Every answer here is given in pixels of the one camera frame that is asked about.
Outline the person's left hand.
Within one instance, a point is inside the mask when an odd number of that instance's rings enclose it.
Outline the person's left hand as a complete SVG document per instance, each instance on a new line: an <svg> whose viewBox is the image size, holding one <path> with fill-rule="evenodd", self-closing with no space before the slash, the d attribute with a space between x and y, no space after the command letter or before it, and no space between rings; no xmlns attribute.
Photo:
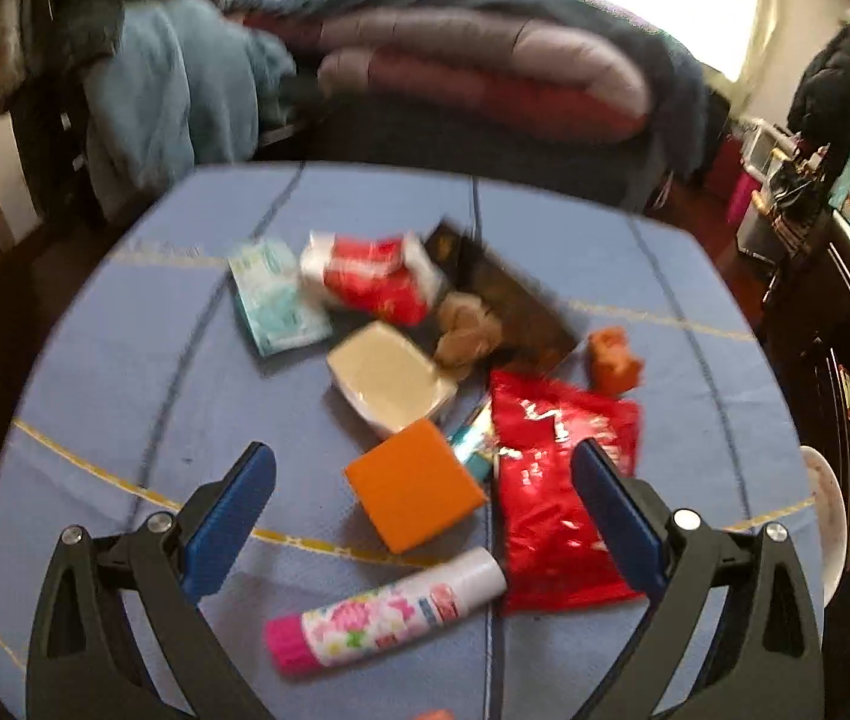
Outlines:
<svg viewBox="0 0 850 720"><path fill-rule="evenodd" d="M415 715L412 720L454 720L454 715L452 715L449 710L430 710L429 712L423 712L420 713L420 715Z"/></svg>

